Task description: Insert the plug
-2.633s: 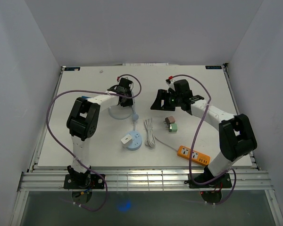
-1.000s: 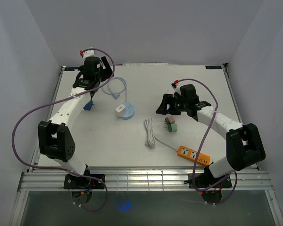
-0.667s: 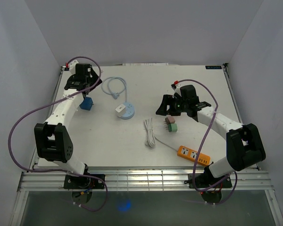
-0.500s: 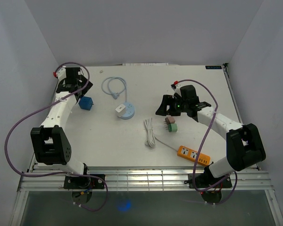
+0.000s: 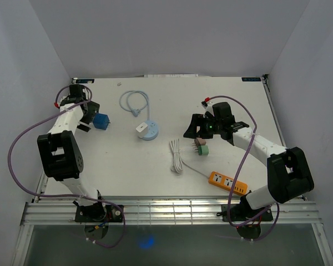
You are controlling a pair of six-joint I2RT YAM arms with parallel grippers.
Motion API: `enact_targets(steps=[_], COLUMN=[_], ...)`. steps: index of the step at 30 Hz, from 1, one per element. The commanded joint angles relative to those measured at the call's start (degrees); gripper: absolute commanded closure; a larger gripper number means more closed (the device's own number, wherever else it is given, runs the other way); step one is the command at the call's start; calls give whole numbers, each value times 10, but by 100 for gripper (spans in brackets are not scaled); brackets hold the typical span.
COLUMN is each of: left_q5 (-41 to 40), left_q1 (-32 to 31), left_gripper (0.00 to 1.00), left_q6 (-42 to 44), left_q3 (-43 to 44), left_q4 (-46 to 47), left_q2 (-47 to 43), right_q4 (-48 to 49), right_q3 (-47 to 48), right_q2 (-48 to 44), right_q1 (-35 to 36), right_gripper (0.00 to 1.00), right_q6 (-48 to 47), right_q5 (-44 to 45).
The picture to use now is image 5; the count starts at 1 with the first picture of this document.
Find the blue cube socket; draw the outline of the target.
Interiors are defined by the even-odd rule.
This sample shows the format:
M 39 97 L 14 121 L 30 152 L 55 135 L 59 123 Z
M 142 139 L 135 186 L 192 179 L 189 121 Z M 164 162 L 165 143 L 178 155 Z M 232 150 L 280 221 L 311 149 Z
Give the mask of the blue cube socket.
M 93 125 L 96 129 L 106 130 L 110 124 L 108 115 L 97 113 L 93 119 Z

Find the round light blue socket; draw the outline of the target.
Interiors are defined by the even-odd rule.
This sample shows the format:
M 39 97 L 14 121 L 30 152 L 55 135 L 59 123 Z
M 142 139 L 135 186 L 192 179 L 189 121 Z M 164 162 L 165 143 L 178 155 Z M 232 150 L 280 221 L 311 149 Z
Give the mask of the round light blue socket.
M 148 126 L 148 131 L 146 134 L 142 137 L 142 140 L 145 141 L 151 141 L 157 138 L 159 134 L 159 126 L 158 124 L 153 120 L 146 120 L 145 123 Z

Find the white usb charger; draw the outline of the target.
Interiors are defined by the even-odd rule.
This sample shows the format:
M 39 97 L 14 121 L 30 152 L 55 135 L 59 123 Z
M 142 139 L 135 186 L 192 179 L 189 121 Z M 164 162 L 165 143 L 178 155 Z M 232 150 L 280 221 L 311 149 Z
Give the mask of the white usb charger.
M 139 138 L 143 138 L 149 131 L 148 124 L 146 122 L 141 123 L 136 127 L 136 133 Z

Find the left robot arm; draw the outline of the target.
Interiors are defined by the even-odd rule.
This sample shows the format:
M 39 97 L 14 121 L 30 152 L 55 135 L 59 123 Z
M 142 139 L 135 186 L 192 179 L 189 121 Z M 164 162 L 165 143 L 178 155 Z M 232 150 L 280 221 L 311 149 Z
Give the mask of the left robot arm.
M 45 175 L 78 197 L 75 205 L 82 216 L 98 222 L 106 217 L 107 209 L 100 201 L 100 192 L 82 176 L 83 156 L 74 137 L 78 129 L 88 132 L 99 112 L 100 105 L 90 97 L 84 85 L 70 85 L 69 94 L 56 103 L 62 114 L 47 134 L 38 136 L 37 144 Z

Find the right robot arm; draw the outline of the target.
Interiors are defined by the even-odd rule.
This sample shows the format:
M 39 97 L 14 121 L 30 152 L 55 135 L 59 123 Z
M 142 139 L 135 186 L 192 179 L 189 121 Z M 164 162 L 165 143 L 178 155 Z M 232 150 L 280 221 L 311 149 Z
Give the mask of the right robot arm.
M 265 207 L 285 203 L 314 189 L 314 181 L 305 153 L 298 147 L 287 148 L 256 135 L 246 123 L 235 120 L 227 102 L 202 102 L 204 114 L 193 114 L 184 138 L 211 139 L 220 137 L 259 160 L 267 170 L 267 184 L 243 193 L 240 203 L 225 214 L 233 220 L 252 220 Z

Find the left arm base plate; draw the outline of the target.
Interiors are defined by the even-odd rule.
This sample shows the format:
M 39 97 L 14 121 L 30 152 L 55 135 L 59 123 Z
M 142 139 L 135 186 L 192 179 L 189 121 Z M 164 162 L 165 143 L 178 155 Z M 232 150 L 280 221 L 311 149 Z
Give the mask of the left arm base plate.
M 90 206 L 78 206 L 74 221 L 78 223 L 122 222 L 123 205 L 118 208 L 112 205 L 95 203 Z

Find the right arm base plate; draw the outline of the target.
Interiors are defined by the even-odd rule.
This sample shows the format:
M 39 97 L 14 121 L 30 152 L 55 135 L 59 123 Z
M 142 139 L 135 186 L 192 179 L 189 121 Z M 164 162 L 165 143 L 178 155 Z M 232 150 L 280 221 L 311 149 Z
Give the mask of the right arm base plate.
M 249 211 L 245 211 L 245 210 L 242 210 L 241 207 L 238 206 L 238 204 L 231 204 L 230 205 L 230 218 L 233 222 L 245 222 L 248 219 L 250 219 L 250 218 L 254 217 L 255 215 L 257 215 L 258 213 L 260 213 L 264 209 L 265 208 L 263 207 L 263 208 L 256 209 L 256 210 L 251 209 Z M 222 217 L 223 222 L 227 222 L 228 221 L 227 211 L 228 211 L 228 205 L 222 204 L 221 211 L 218 212 L 216 214 L 216 216 Z M 259 216 L 256 219 L 256 221 L 259 221 L 260 219 L 265 222 L 272 221 L 274 218 L 273 218 L 273 214 L 272 214 L 271 210 L 264 212 L 262 214 L 262 216 Z

